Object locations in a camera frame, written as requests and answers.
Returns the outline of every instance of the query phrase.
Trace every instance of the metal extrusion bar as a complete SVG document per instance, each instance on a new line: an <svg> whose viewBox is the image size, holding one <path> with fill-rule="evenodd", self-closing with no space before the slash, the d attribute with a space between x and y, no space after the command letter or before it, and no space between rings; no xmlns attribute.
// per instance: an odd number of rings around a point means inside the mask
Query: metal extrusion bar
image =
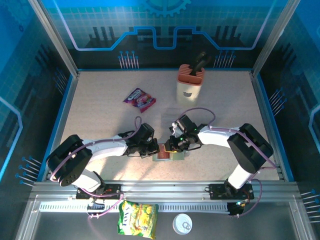
<svg viewBox="0 0 320 240"><path fill-rule="evenodd" d="M286 153L281 151L282 143L281 140L277 138L277 134L275 132L275 129L277 126L273 126L272 120L271 120L271 113L269 114L268 107L266 101L264 101L263 97L263 90L260 86L260 82L258 81L256 76L253 76L251 74L251 82L253 86L253 90L256 96L256 101L258 103L262 121L265 126L266 135L268 137L269 143L273 148L273 156L276 161L280 165L280 168L282 170L282 177L285 181L293 181L293 176L290 169L286 169L286 166L284 162L288 162Z"/></svg>
<svg viewBox="0 0 320 240"><path fill-rule="evenodd" d="M60 117L59 122L58 122L58 127L57 127L57 130L56 130L56 133L54 134L52 146L51 146L50 152L46 152L45 153L45 157L47 157L54 149L56 149L60 145L60 142L61 142L61 139L62 139L62 135L64 133L66 122L67 122L67 119L68 119L69 110L71 108L71 104L72 104L72 101L73 101L73 98L74 98L74 95L75 95L75 92L76 92L78 80L79 80L78 77L76 77L76 78L73 77L70 80L71 81L70 88L67 91L66 100L65 100L65 103L64 103L64 106L63 106L61 117ZM47 165L45 165L44 174L42 176L42 179L40 179L39 181L44 181L46 179L48 173L49 173L49 168L48 168Z"/></svg>
<svg viewBox="0 0 320 240"><path fill-rule="evenodd" d="M76 78L78 75L78 68L74 60L72 59L65 43L63 42L59 32L57 31L56 27L52 23L46 8L43 6L41 2L37 0L28 0L28 1L32 6L38 19L40 20L41 24L43 25L52 43L54 44L55 48L57 49L58 53L60 54L65 65L67 66L68 70L70 71L72 76Z"/></svg>
<svg viewBox="0 0 320 240"><path fill-rule="evenodd" d="M263 65L265 64L266 60L268 59L271 51L274 49L278 39L280 38L281 34L283 33L285 27L287 26L289 20L291 19L292 15L294 14L300 0L289 0L285 5L284 9L282 10L279 18L277 19L263 49L261 50L255 64L253 66L253 75L257 76L257 74L262 69Z"/></svg>
<svg viewBox="0 0 320 240"><path fill-rule="evenodd" d="M210 200L205 187L222 184L223 181L106 181L121 184L126 199L141 203L158 203L162 212L206 212L227 214L224 206L230 200ZM258 183L252 182L257 196ZM303 214L303 202L295 182L262 181L261 202L290 203L292 215L300 239L315 240L308 216ZM35 182L25 209L16 240L31 239L35 231L39 212L87 212L88 200L76 200L77 190L73 186L61 187L54 182ZM110 206L112 201L105 200Z"/></svg>
<svg viewBox="0 0 320 240"><path fill-rule="evenodd" d="M121 184L124 197L133 202L148 203L213 203L236 202L236 200L210 200L205 191L209 184L223 184L223 181L106 181L107 184ZM254 195L258 196L260 185L252 182ZM262 181L261 202L290 202L300 198L295 182ZM76 199L74 186L61 187L54 182L35 182L30 200L66 201Z"/></svg>
<svg viewBox="0 0 320 240"><path fill-rule="evenodd" d="M289 202L296 231L301 240L316 240L307 211L302 199L295 199Z"/></svg>

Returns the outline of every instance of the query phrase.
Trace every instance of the purple snack bag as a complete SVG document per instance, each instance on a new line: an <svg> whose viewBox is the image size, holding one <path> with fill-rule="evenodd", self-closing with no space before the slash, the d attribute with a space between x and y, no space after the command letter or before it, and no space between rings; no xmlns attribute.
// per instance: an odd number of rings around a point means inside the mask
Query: purple snack bag
<svg viewBox="0 0 320 240"><path fill-rule="evenodd" d="M125 100L125 103L131 104L132 106L139 108L140 112L143 113L145 110L150 108L156 103L156 99L150 94L142 91L140 88L136 88Z"/></svg>

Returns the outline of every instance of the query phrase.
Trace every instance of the snack bag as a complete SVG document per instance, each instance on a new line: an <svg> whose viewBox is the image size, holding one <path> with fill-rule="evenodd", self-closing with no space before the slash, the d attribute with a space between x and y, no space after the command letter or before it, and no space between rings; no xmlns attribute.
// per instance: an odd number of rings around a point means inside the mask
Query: snack bag
<svg viewBox="0 0 320 240"><path fill-rule="evenodd" d="M131 104L132 106L139 108L140 112L143 113L145 110L155 104L156 99L150 94L145 93L140 88L136 88L125 100L125 103Z"/></svg>
<svg viewBox="0 0 320 240"><path fill-rule="evenodd" d="M123 201L119 205L118 234L155 239L158 205Z"/></svg>

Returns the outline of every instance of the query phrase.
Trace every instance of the blue stripe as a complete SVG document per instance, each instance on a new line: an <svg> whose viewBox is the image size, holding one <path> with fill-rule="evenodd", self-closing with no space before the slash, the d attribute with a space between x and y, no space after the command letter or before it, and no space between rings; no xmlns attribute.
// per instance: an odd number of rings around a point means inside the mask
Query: blue stripe
<svg viewBox="0 0 320 240"><path fill-rule="evenodd" d="M278 130L278 127L277 127L277 124L276 124L276 120L275 120L275 117L274 117L274 115L272 113L272 109L271 109L271 106L269 104L269 99L268 99L268 96L267 96L267 93L266 93L265 86L264 86L264 84L262 82L260 73L257 75L257 80L258 80L258 83L259 83L260 88L261 88L263 100L265 101L267 113L270 116L271 125L272 125L272 128L274 130L276 142L278 143L280 154L282 156L282 162L283 162L283 165L284 165L284 169L283 170L286 172L286 174L288 176L288 181L289 182L294 182L295 179L294 179L294 176L293 176L291 168L290 168L290 164L289 164L289 161L288 161L288 158L287 158L287 155L286 155L286 151L285 151L284 145L282 143L282 140L281 140L281 137L280 137L280 133L279 133L279 130Z"/></svg>
<svg viewBox="0 0 320 240"><path fill-rule="evenodd" d="M318 149L318 152L320 153L320 142L317 138L317 135L316 135L316 132L312 126L312 124L314 123L314 118L315 118L315 114L317 112L319 112L320 110L320 104L318 104L317 106L315 106L312 111L311 111L311 114L310 114L310 119L309 119L309 124L308 124L308 127L309 127L309 130L310 130L310 133L311 133L311 136L313 138L313 141L316 145L316 148Z"/></svg>
<svg viewBox="0 0 320 240"><path fill-rule="evenodd" d="M218 44L209 36L209 34L205 31L198 31L197 30L197 27L196 26L176 26L173 30L173 44L172 46L158 46L157 45L157 33L156 33L156 29L155 27L153 26L134 26L133 27L133 31L127 31L127 32L124 32L116 41L115 43L111 46L111 47L99 47L99 48L80 48L78 47L77 43L76 43L76 40L75 38L73 37L72 33L71 33L71 30L58 6L58 4L55 2L55 0L53 0L53 3L56 7L56 10L61 18L61 21L65 27L65 30L67 31L69 37L70 37L70 40L73 44L73 47L78 50L78 51L112 51L114 50L121 42L122 40L126 37L126 36L132 36L132 35L138 35L138 30L151 30L152 31L152 38L153 38L153 47L154 49L156 50L174 50L176 47L177 47L177 39L178 39L178 30L181 30L181 29L188 29L188 30L192 30L192 34L194 35L203 35L217 50L243 50L243 51L250 51L250 50L253 50L260 37L261 37L261 34L268 22L268 19L277 3L277 0L274 0L272 2L272 5L261 25L261 28L254 40L254 43L251 47L222 47L222 46L218 46Z"/></svg>
<svg viewBox="0 0 320 240"><path fill-rule="evenodd" d="M23 124L22 124L22 118L21 118L20 112L14 106L12 106L10 103L8 103L5 99L3 99L1 96L0 96L0 102L3 103L7 108L9 108L16 115L16 117L18 118L18 123L19 123L19 129L18 129L18 131L17 131L17 133L16 133L16 135L14 137L12 145L11 145L11 147L9 149L9 152L8 152L8 154L7 154L7 156L6 156L5 160L4 160L4 163L3 163L2 167L1 167L1 170L0 170L0 182L1 182L1 180L2 180L2 178L4 176L4 174L5 174L5 171L6 171L7 167L8 167L8 164L9 164L9 161L11 159L11 156L12 156L12 154L13 154L15 148L16 148L16 145L17 145L17 142L18 142L19 137L21 135L22 129L24 127L23 127Z"/></svg>
<svg viewBox="0 0 320 240"><path fill-rule="evenodd" d="M40 168L40 171L39 171L39 175L38 175L38 178L37 178L38 182L42 181L43 175L45 174L46 159L50 155L51 148L52 148L52 146L54 144L55 136L56 136L57 131L58 131L58 126L59 126L59 123L60 123L60 119L61 119L62 113L64 111L64 107L65 107L65 104L66 104L66 101L67 101L67 97L68 97L68 94L69 94L69 91L70 91L70 87L71 87L72 81L73 81L73 77L70 74L69 81L68 81L68 84L66 86L66 89L65 89L65 92L64 92L64 95L63 95L63 98L62 98L62 102L61 102L61 105L60 105L60 108L59 108L59 112L58 112L58 115L56 116L56 119L55 119L55 123L54 123L53 129L52 129L52 133L51 133L51 136L50 136L50 140L49 140L48 146L47 146L45 154L44 154L42 165L41 165L41 168Z"/></svg>

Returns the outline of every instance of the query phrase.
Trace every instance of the yellow chip bag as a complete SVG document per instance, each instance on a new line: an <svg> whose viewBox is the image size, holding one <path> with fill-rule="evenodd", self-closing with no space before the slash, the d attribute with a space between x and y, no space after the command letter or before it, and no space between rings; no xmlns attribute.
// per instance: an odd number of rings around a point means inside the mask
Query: yellow chip bag
<svg viewBox="0 0 320 240"><path fill-rule="evenodd" d="M158 205L123 201L119 213L118 234L156 238Z"/></svg>

